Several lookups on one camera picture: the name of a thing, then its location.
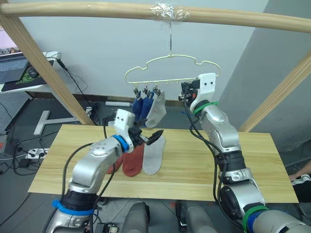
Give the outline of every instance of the clear tape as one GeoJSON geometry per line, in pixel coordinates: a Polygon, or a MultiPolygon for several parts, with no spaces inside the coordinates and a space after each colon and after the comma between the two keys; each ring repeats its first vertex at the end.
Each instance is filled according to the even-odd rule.
{"type": "Polygon", "coordinates": [[[182,21],[190,17],[190,13],[182,9],[176,10],[167,3],[155,2],[155,6],[150,7],[156,20],[182,21]]]}

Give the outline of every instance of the white wall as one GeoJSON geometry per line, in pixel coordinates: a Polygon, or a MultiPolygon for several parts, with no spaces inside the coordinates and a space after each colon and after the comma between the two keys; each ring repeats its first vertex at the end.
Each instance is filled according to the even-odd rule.
{"type": "MultiPolygon", "coordinates": [[[[267,1],[180,0],[178,5],[262,12],[267,1]]],[[[22,21],[42,51],[60,51],[63,62],[72,73],[85,79],[88,83],[86,94],[134,97],[133,86],[124,80],[125,72],[135,66],[144,66],[146,61],[155,57],[169,54],[168,24],[163,22],[83,17],[24,17],[22,21]]],[[[173,53],[191,55],[199,61],[211,60],[222,67],[216,87],[217,100],[253,30],[240,26],[173,23],[173,53]]],[[[129,78],[132,81],[175,79],[207,72],[216,72],[216,69],[210,65],[197,67],[187,59],[174,58],[152,64],[149,70],[137,71],[129,78]]],[[[180,84],[163,83],[160,89],[165,90],[169,100],[176,100],[180,94],[180,84]]]]}

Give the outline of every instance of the laptop keyboard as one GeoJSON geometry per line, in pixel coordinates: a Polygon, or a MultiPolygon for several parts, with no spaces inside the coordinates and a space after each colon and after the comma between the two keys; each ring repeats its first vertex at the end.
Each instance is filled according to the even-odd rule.
{"type": "Polygon", "coordinates": [[[9,71],[12,69],[23,69],[27,64],[27,59],[16,59],[12,61],[0,61],[0,72],[9,71]]]}

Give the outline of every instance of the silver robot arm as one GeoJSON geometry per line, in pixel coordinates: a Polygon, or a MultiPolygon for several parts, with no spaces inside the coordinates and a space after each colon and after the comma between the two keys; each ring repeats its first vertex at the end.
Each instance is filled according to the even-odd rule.
{"type": "Polygon", "coordinates": [[[200,119],[213,148],[215,162],[224,172],[220,191],[221,205],[234,221],[244,222],[244,230],[252,233],[306,233],[311,227],[278,210],[268,210],[250,168],[246,167],[237,130],[227,115],[212,102],[216,75],[201,74],[191,83],[182,83],[179,100],[186,99],[190,111],[200,119]]]}
{"type": "Polygon", "coordinates": [[[53,203],[57,209],[48,220],[44,233],[83,233],[109,167],[122,153],[132,152],[142,143],[150,145],[162,135],[163,130],[149,138],[142,136],[134,119],[134,114],[117,110],[114,124],[116,135],[93,143],[87,155],[77,162],[67,193],[62,200],[53,203]]]}

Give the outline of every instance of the wooden frame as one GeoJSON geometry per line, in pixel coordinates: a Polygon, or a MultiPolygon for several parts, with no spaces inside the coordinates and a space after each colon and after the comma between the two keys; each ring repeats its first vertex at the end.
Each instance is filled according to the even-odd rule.
{"type": "MultiPolygon", "coordinates": [[[[167,20],[156,16],[150,4],[114,2],[29,2],[0,0],[0,25],[6,30],[47,84],[61,97],[68,109],[83,123],[93,124],[84,110],[42,55],[18,17],[69,16],[167,20]]],[[[177,6],[175,14],[187,13],[179,21],[228,24],[311,33],[311,19],[267,13],[177,6]]],[[[271,95],[239,128],[251,131],[311,73],[311,50],[271,95]]]]}

